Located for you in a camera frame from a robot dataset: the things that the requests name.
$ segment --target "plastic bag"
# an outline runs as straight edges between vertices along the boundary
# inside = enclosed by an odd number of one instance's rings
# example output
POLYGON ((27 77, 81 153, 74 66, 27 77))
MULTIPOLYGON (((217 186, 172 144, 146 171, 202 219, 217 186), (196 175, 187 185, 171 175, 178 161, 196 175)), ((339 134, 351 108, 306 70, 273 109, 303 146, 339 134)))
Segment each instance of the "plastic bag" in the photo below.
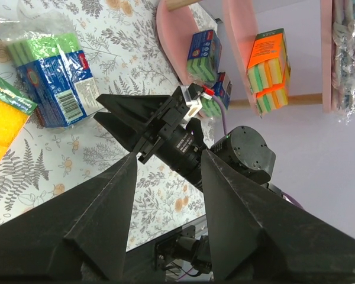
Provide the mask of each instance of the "plastic bag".
POLYGON ((68 17, 52 11, 22 21, 1 20, 0 35, 45 127, 68 127, 102 109, 68 17))
POLYGON ((213 86, 214 96, 220 100, 220 104, 223 106, 219 105, 214 99, 208 100, 201 97, 202 109, 200 115, 202 117, 219 118, 223 116, 223 112, 227 112, 229 109, 233 84, 225 72, 219 73, 217 78, 218 80, 213 86))
POLYGON ((355 0, 333 4, 332 109, 349 122, 355 114, 355 0))

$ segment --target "green package label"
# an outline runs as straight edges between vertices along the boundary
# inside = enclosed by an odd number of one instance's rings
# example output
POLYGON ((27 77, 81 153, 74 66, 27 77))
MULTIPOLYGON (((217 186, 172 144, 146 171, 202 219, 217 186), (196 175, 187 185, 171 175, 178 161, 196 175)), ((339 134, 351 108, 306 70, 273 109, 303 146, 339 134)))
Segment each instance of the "green package label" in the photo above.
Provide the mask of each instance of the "green package label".
POLYGON ((19 111, 31 115, 37 104, 24 97, 19 90, 15 89, 7 81, 0 78, 0 101, 18 109, 19 111))

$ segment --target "white sticker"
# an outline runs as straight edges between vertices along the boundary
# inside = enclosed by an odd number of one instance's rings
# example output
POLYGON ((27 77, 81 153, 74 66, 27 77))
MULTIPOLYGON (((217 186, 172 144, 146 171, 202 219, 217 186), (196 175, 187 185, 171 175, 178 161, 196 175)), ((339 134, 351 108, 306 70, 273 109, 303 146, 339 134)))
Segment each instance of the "white sticker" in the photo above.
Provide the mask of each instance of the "white sticker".
POLYGON ((75 83, 75 89, 87 115, 91 115, 103 108, 103 106, 96 101, 96 98, 99 96, 99 91, 94 78, 75 83))

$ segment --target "floral tablecloth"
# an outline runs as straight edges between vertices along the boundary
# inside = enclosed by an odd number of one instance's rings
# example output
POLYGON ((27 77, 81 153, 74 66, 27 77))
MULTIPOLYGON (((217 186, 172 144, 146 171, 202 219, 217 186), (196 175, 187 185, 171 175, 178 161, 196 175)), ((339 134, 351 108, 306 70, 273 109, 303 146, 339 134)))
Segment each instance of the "floral tablecloth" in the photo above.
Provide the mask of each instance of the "floral tablecloth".
MULTIPOLYGON (((159 0, 0 0, 0 18, 57 9, 75 26, 100 93, 171 94, 178 85, 156 34, 159 0)), ((191 6, 201 29, 217 25, 191 6)), ((0 76, 26 92, 0 41, 0 76)), ((214 133, 203 122, 206 143, 214 133)), ((90 179, 126 151, 95 120, 55 132, 32 116, 0 164, 0 224, 90 179)), ((205 213, 202 194, 158 158, 138 163, 128 249, 205 213)))

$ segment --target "green sponge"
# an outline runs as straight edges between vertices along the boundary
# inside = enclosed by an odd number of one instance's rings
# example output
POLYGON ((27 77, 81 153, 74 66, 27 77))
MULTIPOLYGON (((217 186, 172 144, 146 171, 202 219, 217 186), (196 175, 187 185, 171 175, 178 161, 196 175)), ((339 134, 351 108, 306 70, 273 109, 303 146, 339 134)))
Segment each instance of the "green sponge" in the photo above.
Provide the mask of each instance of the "green sponge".
POLYGON ((257 106, 261 114, 267 114, 271 111, 271 107, 266 95, 257 98, 257 106))
POLYGON ((63 53, 81 50, 79 40, 73 33, 50 35, 12 43, 8 51, 17 66, 25 65, 63 53))

